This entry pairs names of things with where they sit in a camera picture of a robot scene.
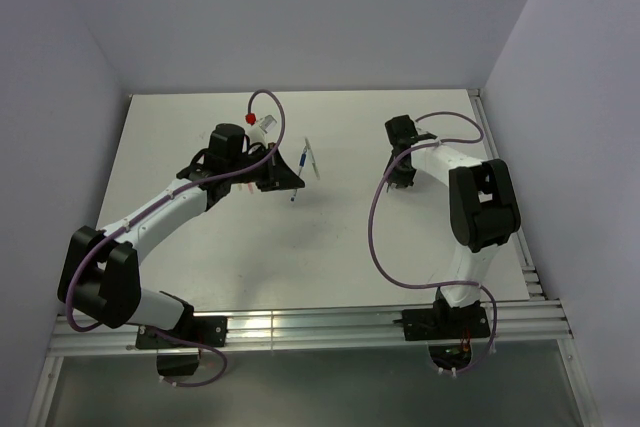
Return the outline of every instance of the small object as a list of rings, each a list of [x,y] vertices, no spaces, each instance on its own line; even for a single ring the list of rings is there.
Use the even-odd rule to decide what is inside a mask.
[[[260,127],[265,134],[268,134],[276,125],[278,125],[278,121],[273,115],[267,115],[258,121],[258,127]]]
[[[464,353],[471,352],[471,334],[468,327],[465,327],[463,331],[463,337],[460,339],[460,348]]]
[[[304,145],[307,147],[307,151],[309,152],[309,156],[311,157],[311,166],[313,167],[313,172],[316,174],[316,179],[320,180],[320,171],[318,171],[316,156],[313,155],[313,150],[311,150],[311,143],[309,142],[309,137],[304,138]]]
[[[302,155],[300,156],[300,162],[298,163],[298,177],[302,174],[302,168],[304,167],[304,163],[307,160],[307,146],[304,146],[302,149]],[[291,202],[296,200],[296,196],[298,195],[298,189],[294,189],[293,194],[291,194]]]

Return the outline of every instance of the white robotic arm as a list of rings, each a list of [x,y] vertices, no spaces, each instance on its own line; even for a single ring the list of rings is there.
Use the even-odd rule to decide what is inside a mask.
[[[87,226],[76,231],[67,252],[58,298],[63,302],[66,300],[72,278],[87,254],[122,229],[124,233],[100,249],[71,288],[73,308],[111,328],[125,323],[139,324],[170,331],[185,340],[192,338],[193,307],[170,294],[141,288],[139,264],[173,231],[226,196],[233,183],[255,182],[263,192],[304,187],[304,182],[286,165],[277,150],[268,161],[253,167],[269,155],[272,147],[265,134],[273,123],[273,117],[268,116],[247,134],[237,125],[218,125],[211,134],[208,148],[198,152],[155,198],[100,231]],[[238,171],[244,173],[226,175]],[[208,180],[221,174],[225,174],[225,178]],[[186,188],[194,182],[193,188]],[[167,195],[169,200],[152,207]],[[153,211],[142,221],[129,226],[132,219],[149,209]]]
[[[449,147],[435,147],[418,150],[412,154],[412,163],[449,187],[449,171],[460,167],[481,167],[482,160]],[[488,245],[478,252],[472,252],[469,246],[456,243],[451,265],[445,275],[446,280],[467,280],[482,283],[487,275],[491,261],[499,246]],[[442,295],[451,307],[465,307],[480,300],[480,289],[471,285],[452,285],[441,289]]]
[[[411,146],[434,144],[403,158],[389,183],[410,187],[417,169],[449,188],[451,228],[458,242],[445,279],[482,284],[500,246],[520,227],[506,164],[499,159],[477,159],[442,145],[435,135],[419,132],[406,115],[391,119],[385,127],[393,146],[389,163]],[[480,289],[472,285],[447,286],[440,291],[451,308],[467,307],[480,299]]]

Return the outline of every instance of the purple cable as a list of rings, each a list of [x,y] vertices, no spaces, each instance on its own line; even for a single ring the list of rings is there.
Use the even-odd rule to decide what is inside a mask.
[[[167,334],[166,332],[163,332],[160,329],[156,329],[155,327],[151,327],[150,332],[153,332],[158,337],[163,338],[164,340],[167,340],[172,343],[184,345],[186,347],[194,347],[196,349],[201,349],[201,350],[208,350],[209,352],[213,352],[214,354],[216,354],[222,360],[222,368],[218,371],[218,373],[213,377],[207,380],[203,380],[201,382],[178,382],[175,380],[167,379],[166,377],[162,379],[171,385],[175,384],[174,385],[175,387],[204,387],[205,385],[213,384],[216,380],[222,377],[225,371],[227,370],[227,366],[229,365],[227,356],[224,355],[220,350],[216,349],[215,347],[211,347],[210,345],[200,344],[198,342],[190,342],[188,340],[178,339],[177,337],[173,337]]]
[[[280,117],[282,119],[282,126],[280,128],[280,135],[278,136],[278,140],[276,140],[275,145],[271,148],[269,153],[267,153],[267,155],[264,158],[260,159],[255,164],[252,164],[249,167],[245,167],[244,169],[240,169],[240,170],[237,170],[235,172],[228,172],[226,174],[214,175],[212,177],[207,177],[206,179],[201,179],[201,180],[197,180],[195,182],[191,182],[189,184],[185,184],[182,187],[177,188],[173,192],[173,196],[179,195],[179,194],[181,194],[181,193],[183,193],[183,192],[185,192],[185,191],[187,191],[189,189],[192,189],[192,188],[197,187],[197,186],[202,185],[202,184],[207,184],[209,182],[215,182],[215,181],[218,181],[218,180],[229,179],[229,178],[234,177],[236,175],[246,174],[247,172],[251,172],[252,170],[257,169],[258,167],[260,167],[265,162],[268,162],[269,159],[271,159],[271,157],[273,157],[275,152],[278,150],[278,147],[280,147],[280,144],[282,143],[282,139],[284,138],[284,131],[285,131],[284,109],[282,108],[282,104],[280,103],[280,100],[278,100],[278,98],[275,96],[275,94],[273,92],[271,92],[269,90],[266,90],[266,89],[260,89],[260,90],[256,90],[251,95],[251,97],[249,98],[249,105],[247,107],[248,113],[251,113],[251,106],[253,105],[253,101],[259,94],[266,94],[266,95],[268,95],[269,97],[271,97],[273,99],[273,101],[276,103],[276,106],[278,107],[278,110],[280,111]],[[162,207],[164,204],[166,204],[169,200],[171,200],[173,198],[173,196],[165,195],[164,197],[158,199],[156,202],[151,204],[145,210],[140,212],[134,218],[130,219],[129,220],[129,228],[139,224],[142,220],[144,220],[150,214],[152,214],[153,212],[158,210],[160,207]],[[118,238],[119,236],[124,234],[125,232],[126,232],[126,228],[125,227],[120,227],[115,232],[113,232],[111,235],[109,235],[109,236],[105,237],[104,239],[102,239],[93,249],[91,249],[89,251],[89,253],[84,257],[84,259],[82,259],[82,262],[80,262],[80,265],[78,266],[76,272],[73,274],[73,277],[71,278],[71,282],[69,283],[69,287],[67,289],[67,296],[65,298],[65,314],[66,314],[66,317],[67,317],[67,322],[69,323],[71,328],[73,330],[75,330],[76,332],[89,332],[89,331],[95,329],[96,327],[98,327],[98,326],[100,326],[102,324],[101,322],[96,322],[95,324],[91,324],[91,325],[87,325],[87,326],[83,327],[81,325],[78,325],[78,323],[73,318],[73,294],[75,293],[76,286],[78,285],[80,277],[82,276],[82,273],[87,268],[87,266],[91,263],[91,260],[96,256],[96,254],[105,245],[107,245],[112,240],[115,240],[116,238]],[[208,350],[213,349],[213,347],[207,347],[207,346],[203,346],[201,348],[206,348]],[[214,349],[214,352],[219,354],[219,355],[222,355],[222,352],[217,351],[216,349]]]
[[[376,193],[373,196],[373,201],[371,202],[371,209],[369,210],[369,221],[368,221],[368,224],[367,224],[367,227],[368,227],[367,237],[368,237],[368,242],[369,242],[369,253],[371,254],[371,260],[373,260],[373,263],[375,264],[376,268],[378,269],[378,272],[380,272],[380,274],[385,279],[387,279],[392,284],[397,285],[398,287],[402,287],[403,289],[418,290],[418,289],[436,289],[436,288],[439,288],[439,287],[449,287],[449,286],[452,286],[452,285],[471,285],[471,286],[474,286],[474,287],[478,287],[485,294],[487,294],[487,297],[489,297],[489,300],[491,302],[491,307],[493,309],[493,322],[492,322],[492,328],[491,328],[491,335],[489,336],[489,341],[487,342],[487,345],[486,345],[485,349],[480,353],[478,358],[473,360],[468,366],[456,371],[457,373],[463,373],[463,372],[468,372],[469,370],[471,370],[474,367],[476,367],[480,362],[482,362],[485,359],[485,357],[489,354],[489,352],[491,351],[491,348],[493,346],[493,342],[494,342],[495,337],[496,337],[496,330],[498,328],[498,304],[497,304],[496,299],[493,296],[493,294],[491,294],[491,292],[489,292],[489,290],[484,285],[481,285],[478,282],[474,282],[474,281],[470,281],[470,280],[451,280],[451,281],[447,281],[447,282],[434,282],[434,283],[431,283],[431,284],[406,284],[404,282],[400,282],[399,280],[396,280],[393,277],[391,277],[384,270],[384,268],[380,264],[380,260],[378,259],[378,255],[376,254],[375,246],[373,245],[373,221],[374,221],[374,216],[375,216],[375,213],[376,213],[376,207],[378,205],[378,201],[380,200],[380,194],[382,193],[382,189],[384,188],[384,184],[386,184],[387,180],[389,179],[389,175],[391,174],[391,172],[393,172],[393,169],[400,163],[400,161],[404,157],[406,157],[410,153],[415,152],[417,150],[428,149],[428,148],[431,148],[431,147],[438,146],[440,144],[446,144],[446,143],[448,143],[448,144],[452,144],[452,143],[477,144],[478,142],[482,142],[482,140],[484,139],[484,132],[482,131],[482,128],[474,120],[470,119],[466,115],[459,114],[457,112],[448,112],[448,111],[433,112],[431,114],[426,114],[426,115],[423,115],[421,117],[418,117],[415,120],[415,122],[418,122],[418,121],[420,121],[422,119],[426,119],[428,117],[434,117],[436,115],[452,115],[452,116],[464,119],[464,120],[470,122],[476,129],[478,129],[478,132],[479,132],[480,135],[479,135],[479,137],[477,139],[472,139],[472,140],[458,139],[458,138],[453,138],[453,137],[452,138],[444,138],[444,139],[440,139],[439,142],[429,142],[427,144],[418,145],[416,147],[410,147],[410,148],[406,149],[405,151],[403,151],[402,153],[400,153],[400,155],[398,155],[393,160],[393,162],[391,162],[389,164],[389,167],[387,167],[387,170],[385,170],[384,175],[382,176],[382,179],[380,180],[380,183],[378,184],[378,187],[376,189]]]

